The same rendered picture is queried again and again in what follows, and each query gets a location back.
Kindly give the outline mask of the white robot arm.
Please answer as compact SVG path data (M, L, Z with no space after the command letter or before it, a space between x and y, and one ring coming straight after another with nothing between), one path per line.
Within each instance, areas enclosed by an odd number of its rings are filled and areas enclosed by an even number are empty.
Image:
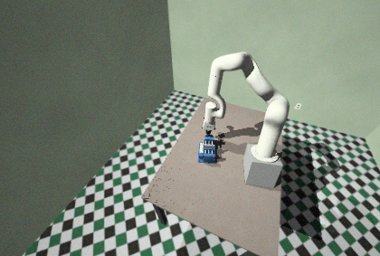
M249 53L237 52L219 57L213 61L208 96L216 100L220 108L218 109L214 102L207 102L204 119L206 122L211 123L214 122L215 118L224 118L226 104L220 95L223 72L237 71L240 69L242 69L252 89L264 99L269 106L265 113L258 145L254 145L251 149L252 155L262 162L273 163L278 160L278 154L275 148L289 114L289 102L270 85Z

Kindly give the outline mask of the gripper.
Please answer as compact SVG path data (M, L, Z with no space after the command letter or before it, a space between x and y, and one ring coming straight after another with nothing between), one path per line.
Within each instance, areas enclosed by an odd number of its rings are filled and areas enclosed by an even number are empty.
M204 120L204 125L203 125L202 129L204 129L204 130L206 131L206 135L207 135L207 131L208 131L208 130L209 130L209 134L211 134L211 132L212 132L213 130L215 130L215 121L209 123L209 122L206 122L206 121Z

